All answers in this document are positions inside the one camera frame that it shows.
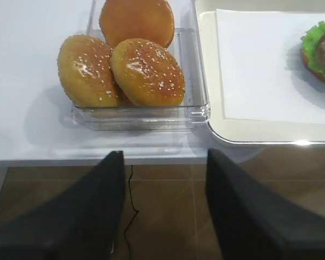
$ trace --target table surface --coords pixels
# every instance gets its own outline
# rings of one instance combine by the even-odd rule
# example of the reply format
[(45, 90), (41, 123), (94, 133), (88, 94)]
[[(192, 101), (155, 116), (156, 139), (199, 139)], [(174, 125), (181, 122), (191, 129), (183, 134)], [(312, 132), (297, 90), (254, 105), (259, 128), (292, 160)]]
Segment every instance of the table surface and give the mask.
[(0, 166), (95, 164), (123, 150), (127, 164), (205, 163), (208, 148), (234, 161), (258, 149), (217, 144), (193, 132), (108, 132), (67, 126), (71, 102), (57, 76), (62, 42), (85, 32), (91, 0), (0, 1)]

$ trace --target sesame seed bun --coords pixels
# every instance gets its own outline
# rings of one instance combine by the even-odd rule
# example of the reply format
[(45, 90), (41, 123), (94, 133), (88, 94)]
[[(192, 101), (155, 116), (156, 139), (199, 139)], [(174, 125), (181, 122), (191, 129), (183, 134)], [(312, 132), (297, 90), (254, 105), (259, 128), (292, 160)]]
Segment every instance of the sesame seed bun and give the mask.
[(183, 72), (162, 46), (125, 40), (114, 49), (110, 63), (117, 84), (135, 105), (177, 106), (183, 101)]
[(112, 49), (88, 35), (67, 38), (58, 55), (58, 75), (79, 107), (121, 106), (130, 102), (116, 85), (109, 67)]
[(322, 73), (319, 73), (319, 72), (316, 72), (312, 69), (310, 69), (308, 67), (308, 62), (309, 62), (309, 59), (308, 57), (306, 56), (306, 54), (304, 53), (303, 49), (301, 49), (301, 56), (302, 56), (302, 61), (303, 61), (303, 64), (304, 66), (314, 75), (316, 76), (319, 80), (325, 82), (325, 77)]
[(130, 38), (167, 48), (174, 36), (174, 17), (167, 0), (106, 0), (99, 23), (112, 48)]

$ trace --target bottom bun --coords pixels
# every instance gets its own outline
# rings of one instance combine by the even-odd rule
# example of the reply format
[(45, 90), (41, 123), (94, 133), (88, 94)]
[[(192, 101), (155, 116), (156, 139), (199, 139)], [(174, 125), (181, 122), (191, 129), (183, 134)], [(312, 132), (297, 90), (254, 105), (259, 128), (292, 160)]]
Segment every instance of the bottom bun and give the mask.
[(304, 66), (314, 75), (316, 76), (319, 80), (321, 80), (322, 82), (325, 82), (325, 76), (320, 73), (320, 72), (317, 72), (315, 70), (312, 70), (308, 67), (308, 62), (309, 62), (309, 59), (307, 57), (307, 55), (304, 53), (303, 49), (301, 50), (301, 55), (302, 55), (302, 61), (303, 61), (303, 64)]

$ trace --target brown tile floor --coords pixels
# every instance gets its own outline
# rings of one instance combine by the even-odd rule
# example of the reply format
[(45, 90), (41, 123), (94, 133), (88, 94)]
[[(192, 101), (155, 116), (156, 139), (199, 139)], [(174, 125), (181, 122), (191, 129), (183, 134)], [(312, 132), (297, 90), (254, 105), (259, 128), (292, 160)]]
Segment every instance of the brown tile floor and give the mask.
[[(241, 164), (273, 190), (325, 216), (325, 148), (270, 148)], [(0, 195), (0, 223), (57, 195), (90, 167), (11, 168)], [(134, 259), (221, 259), (205, 199), (205, 165), (133, 166), (140, 213), (128, 232)], [(127, 178), (131, 167), (127, 166)], [(113, 260), (128, 259), (123, 231), (133, 215), (129, 196)]]

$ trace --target cable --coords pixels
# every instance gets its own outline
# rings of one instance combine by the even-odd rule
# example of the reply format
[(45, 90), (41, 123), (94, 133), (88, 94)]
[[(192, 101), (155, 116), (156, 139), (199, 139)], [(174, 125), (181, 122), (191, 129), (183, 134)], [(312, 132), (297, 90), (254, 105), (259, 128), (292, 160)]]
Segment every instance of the cable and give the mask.
[(126, 227), (126, 229), (124, 231), (124, 238), (125, 238), (126, 244), (128, 246), (129, 260), (132, 260), (132, 252), (131, 252), (131, 247), (130, 247), (129, 240), (126, 237), (126, 232), (129, 230), (129, 228), (130, 228), (131, 224), (134, 222), (137, 214), (140, 212), (135, 208), (134, 203), (132, 201), (132, 194), (131, 194), (131, 178), (132, 178), (132, 175), (133, 175), (133, 166), (131, 166), (131, 174), (130, 174), (130, 177), (129, 177), (128, 184), (129, 184), (129, 193), (130, 193), (131, 206), (132, 206), (133, 210), (135, 211), (135, 215), (132, 217), (132, 219), (130, 220), (128, 226)]

